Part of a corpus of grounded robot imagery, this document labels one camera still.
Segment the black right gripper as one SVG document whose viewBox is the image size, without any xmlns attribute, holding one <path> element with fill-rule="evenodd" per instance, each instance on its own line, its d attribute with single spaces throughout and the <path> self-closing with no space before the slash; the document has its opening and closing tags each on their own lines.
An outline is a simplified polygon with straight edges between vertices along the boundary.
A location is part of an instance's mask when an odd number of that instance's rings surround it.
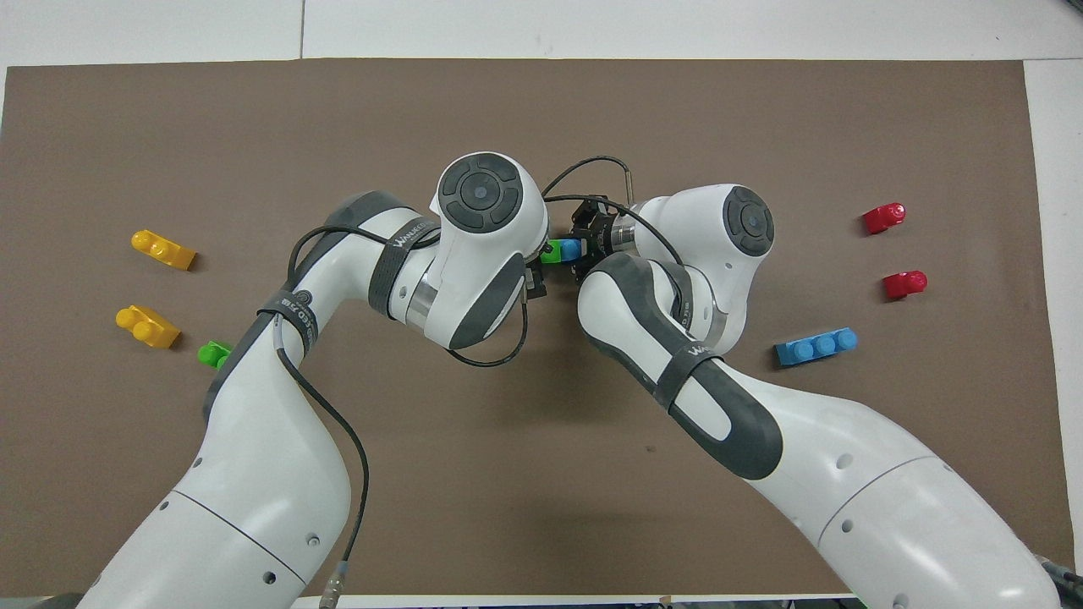
<svg viewBox="0 0 1083 609">
<path fill-rule="evenodd" d="M 618 215 L 606 211 L 606 197 L 601 200 L 583 200 L 572 215 L 569 238 L 580 244 L 580 258 L 571 261 L 571 274 L 576 285 L 583 284 L 608 255 L 613 252 L 612 228 Z"/>
</svg>

